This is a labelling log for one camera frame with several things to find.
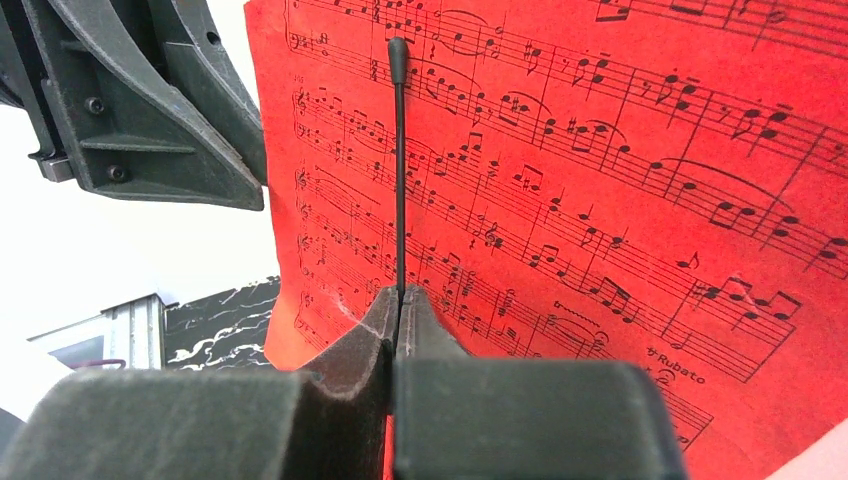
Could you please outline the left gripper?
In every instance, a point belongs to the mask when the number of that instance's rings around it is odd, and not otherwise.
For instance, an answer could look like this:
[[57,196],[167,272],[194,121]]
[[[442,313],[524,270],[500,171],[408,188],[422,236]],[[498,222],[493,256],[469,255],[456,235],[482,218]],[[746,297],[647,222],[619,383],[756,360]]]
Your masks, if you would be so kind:
[[112,199],[260,211],[260,113],[204,1],[5,1],[1,101],[42,176]]

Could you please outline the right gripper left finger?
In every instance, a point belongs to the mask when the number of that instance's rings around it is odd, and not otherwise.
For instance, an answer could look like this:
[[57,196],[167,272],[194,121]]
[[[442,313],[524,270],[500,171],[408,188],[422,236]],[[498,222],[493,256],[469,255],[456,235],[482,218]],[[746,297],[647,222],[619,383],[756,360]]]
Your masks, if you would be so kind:
[[36,405],[5,479],[379,479],[397,290],[292,372],[87,370]]

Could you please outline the red sheet music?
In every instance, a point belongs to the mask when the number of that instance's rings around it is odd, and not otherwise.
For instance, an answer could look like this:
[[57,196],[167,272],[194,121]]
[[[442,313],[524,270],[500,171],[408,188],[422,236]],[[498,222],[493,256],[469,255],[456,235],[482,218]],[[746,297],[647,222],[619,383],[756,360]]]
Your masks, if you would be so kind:
[[697,479],[847,475],[843,1],[251,1],[281,370],[395,276],[485,356],[621,359]]

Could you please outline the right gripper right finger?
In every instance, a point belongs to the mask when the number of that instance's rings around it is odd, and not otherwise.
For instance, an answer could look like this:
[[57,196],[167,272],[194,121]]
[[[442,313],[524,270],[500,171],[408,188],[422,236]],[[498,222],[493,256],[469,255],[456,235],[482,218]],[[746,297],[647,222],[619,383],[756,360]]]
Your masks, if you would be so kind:
[[470,355],[408,286],[393,364],[397,479],[684,479],[659,389],[610,360]]

